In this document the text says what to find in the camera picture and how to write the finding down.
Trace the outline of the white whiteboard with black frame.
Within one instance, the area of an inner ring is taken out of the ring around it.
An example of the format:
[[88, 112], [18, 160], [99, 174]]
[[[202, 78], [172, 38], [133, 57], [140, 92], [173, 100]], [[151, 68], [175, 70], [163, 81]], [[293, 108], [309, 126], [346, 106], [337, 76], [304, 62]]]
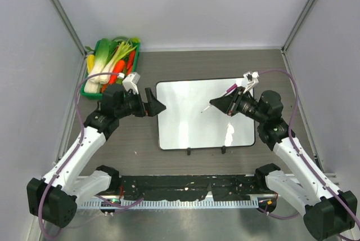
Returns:
[[168, 81], [156, 84], [156, 98], [166, 106], [157, 116], [161, 150], [243, 147], [255, 144], [255, 122], [237, 114], [229, 117], [213, 106], [242, 78]]

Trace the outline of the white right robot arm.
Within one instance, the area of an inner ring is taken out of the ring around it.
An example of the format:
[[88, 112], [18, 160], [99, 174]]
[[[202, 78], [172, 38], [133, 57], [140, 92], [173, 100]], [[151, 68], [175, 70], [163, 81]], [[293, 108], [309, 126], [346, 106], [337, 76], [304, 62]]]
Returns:
[[276, 192], [302, 216], [315, 240], [325, 240], [359, 225], [357, 198], [342, 191], [310, 159], [295, 133], [282, 117], [281, 96], [264, 91], [256, 100], [243, 87], [209, 101], [222, 113], [238, 113], [258, 122], [258, 135], [271, 151], [287, 165], [297, 179], [289, 179], [278, 166], [267, 164], [255, 171], [254, 186], [260, 193]]

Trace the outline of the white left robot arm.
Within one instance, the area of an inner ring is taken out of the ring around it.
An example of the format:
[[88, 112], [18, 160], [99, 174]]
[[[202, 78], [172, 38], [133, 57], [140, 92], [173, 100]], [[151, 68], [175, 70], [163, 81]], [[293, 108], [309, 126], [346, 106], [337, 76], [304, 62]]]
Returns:
[[87, 178], [78, 181], [84, 167], [105, 144], [127, 116], [154, 117], [167, 107], [158, 101], [150, 88], [145, 89], [147, 101], [134, 88], [126, 90], [115, 84], [108, 87], [82, 124], [76, 142], [58, 163], [42, 178], [33, 178], [26, 187], [29, 211], [40, 222], [65, 228], [77, 208], [98, 193], [114, 195], [119, 191], [121, 177], [116, 169], [101, 165]]

